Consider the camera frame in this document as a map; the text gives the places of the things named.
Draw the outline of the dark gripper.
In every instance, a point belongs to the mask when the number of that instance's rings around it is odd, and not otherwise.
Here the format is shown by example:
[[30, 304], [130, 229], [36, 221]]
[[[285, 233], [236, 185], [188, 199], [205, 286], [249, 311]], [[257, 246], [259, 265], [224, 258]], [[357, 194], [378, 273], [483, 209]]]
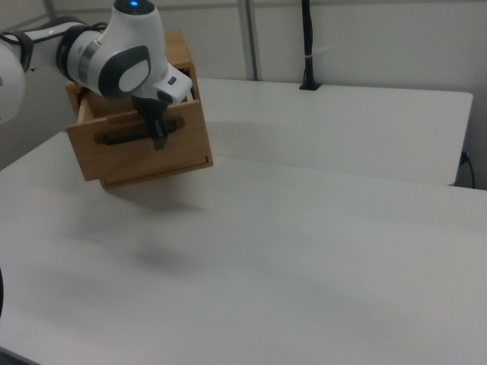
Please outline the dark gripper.
[[143, 116], [148, 127], [148, 134], [153, 138], [154, 149], [161, 150], [167, 143], [164, 128], [164, 113], [169, 103], [163, 100], [131, 96], [135, 110]]

